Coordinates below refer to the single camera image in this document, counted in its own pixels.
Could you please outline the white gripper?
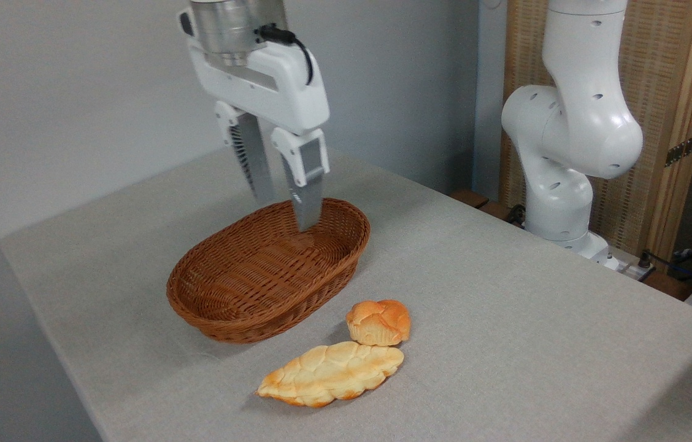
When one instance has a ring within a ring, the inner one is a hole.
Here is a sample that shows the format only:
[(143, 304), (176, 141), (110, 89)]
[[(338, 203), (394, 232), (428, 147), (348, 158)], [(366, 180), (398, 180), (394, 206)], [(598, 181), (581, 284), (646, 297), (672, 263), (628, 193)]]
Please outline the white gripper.
[(317, 128), (330, 111), (314, 56), (279, 39), (287, 27), (284, 9), (183, 9), (178, 21), (198, 81), (219, 100), (215, 113), (223, 145), (236, 154), (257, 203), (275, 199), (258, 117), (278, 126), (271, 142), (283, 159), (298, 230), (314, 227), (330, 172), (325, 137)]

